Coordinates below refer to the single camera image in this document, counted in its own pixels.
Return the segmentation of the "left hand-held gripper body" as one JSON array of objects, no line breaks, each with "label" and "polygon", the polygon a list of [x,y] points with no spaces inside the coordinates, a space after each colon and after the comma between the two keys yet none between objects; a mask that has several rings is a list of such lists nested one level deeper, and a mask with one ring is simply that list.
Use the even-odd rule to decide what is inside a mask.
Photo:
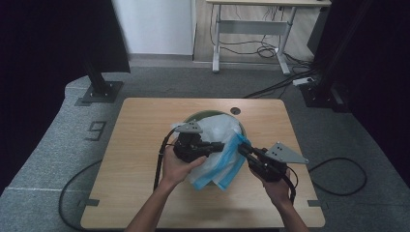
[{"label": "left hand-held gripper body", "polygon": [[178,138],[174,143],[173,150],[178,159],[192,162],[210,154],[210,143],[201,139],[203,129],[196,121],[178,126],[175,131],[178,132]]}]

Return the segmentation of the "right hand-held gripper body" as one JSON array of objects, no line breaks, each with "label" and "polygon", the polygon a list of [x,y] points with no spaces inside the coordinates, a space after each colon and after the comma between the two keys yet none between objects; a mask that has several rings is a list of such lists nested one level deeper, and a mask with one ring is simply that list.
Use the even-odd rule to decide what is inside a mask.
[{"label": "right hand-held gripper body", "polygon": [[281,142],[277,142],[270,149],[267,149],[264,156],[251,156],[258,159],[259,162],[256,165],[250,163],[249,168],[269,183],[278,182],[282,179],[286,174],[288,163],[308,163],[308,159]]}]

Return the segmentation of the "person's left hand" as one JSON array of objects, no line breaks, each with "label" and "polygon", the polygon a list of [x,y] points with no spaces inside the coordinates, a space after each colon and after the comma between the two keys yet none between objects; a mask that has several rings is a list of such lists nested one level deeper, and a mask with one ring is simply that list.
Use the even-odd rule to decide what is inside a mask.
[{"label": "person's left hand", "polygon": [[184,162],[175,155],[174,144],[167,145],[163,156],[162,177],[159,188],[172,191],[186,179],[194,168],[203,164],[205,160],[206,157],[202,156],[192,162]]}]

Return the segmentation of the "person's right hand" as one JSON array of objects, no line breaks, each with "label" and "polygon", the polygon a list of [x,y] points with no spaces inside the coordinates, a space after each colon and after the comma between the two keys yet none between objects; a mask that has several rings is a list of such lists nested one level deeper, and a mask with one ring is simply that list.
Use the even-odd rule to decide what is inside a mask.
[{"label": "person's right hand", "polygon": [[261,181],[262,186],[268,194],[271,202],[278,209],[292,205],[289,198],[289,186],[283,180],[269,183],[263,180],[256,172],[251,171],[251,173]]}]

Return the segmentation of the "black metal stand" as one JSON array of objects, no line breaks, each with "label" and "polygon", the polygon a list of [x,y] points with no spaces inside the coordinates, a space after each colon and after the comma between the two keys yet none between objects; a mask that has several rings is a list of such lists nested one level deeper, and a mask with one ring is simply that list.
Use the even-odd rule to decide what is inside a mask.
[{"label": "black metal stand", "polygon": [[313,85],[301,87],[307,107],[331,108],[335,112],[348,112],[334,84],[337,81],[337,67],[341,64],[357,29],[366,15],[373,0],[334,0],[330,8],[330,18],[334,21],[332,28],[333,45],[317,61],[320,79]]},{"label": "black metal stand", "polygon": [[123,86],[123,82],[106,81],[102,73],[98,71],[90,61],[85,60],[83,66],[91,81],[91,85],[80,102],[82,104],[91,104],[94,102],[114,103]]}]

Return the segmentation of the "white power strip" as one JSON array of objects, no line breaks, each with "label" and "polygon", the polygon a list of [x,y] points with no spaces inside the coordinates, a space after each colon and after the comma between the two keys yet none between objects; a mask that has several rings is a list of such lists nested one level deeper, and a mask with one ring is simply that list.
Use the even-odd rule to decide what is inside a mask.
[{"label": "white power strip", "polygon": [[314,82],[314,79],[312,77],[303,77],[303,78],[295,79],[292,81],[294,86],[310,84],[313,82]]}]

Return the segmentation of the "white desk with metal legs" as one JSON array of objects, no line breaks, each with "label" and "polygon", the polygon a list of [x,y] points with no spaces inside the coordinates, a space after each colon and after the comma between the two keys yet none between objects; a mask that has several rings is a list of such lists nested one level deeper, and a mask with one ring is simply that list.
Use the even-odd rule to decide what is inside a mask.
[{"label": "white desk with metal legs", "polygon": [[[290,70],[285,61],[284,49],[297,10],[299,8],[329,8],[332,4],[331,0],[206,0],[206,2],[218,7],[212,61],[213,73],[220,71],[220,34],[248,34],[282,36],[275,52],[279,66],[285,75],[290,75]],[[227,5],[289,7],[291,12],[286,21],[224,20],[221,18],[221,8]]]}]

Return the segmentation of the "dark curtain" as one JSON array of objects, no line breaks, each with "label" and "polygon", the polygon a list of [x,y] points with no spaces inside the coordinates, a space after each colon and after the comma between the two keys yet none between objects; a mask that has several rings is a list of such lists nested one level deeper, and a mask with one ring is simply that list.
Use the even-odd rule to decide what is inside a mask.
[{"label": "dark curtain", "polygon": [[332,0],[315,59],[323,79],[410,184],[410,0]]},{"label": "dark curtain", "polygon": [[0,0],[0,194],[42,140],[68,83],[129,70],[112,0]]}]

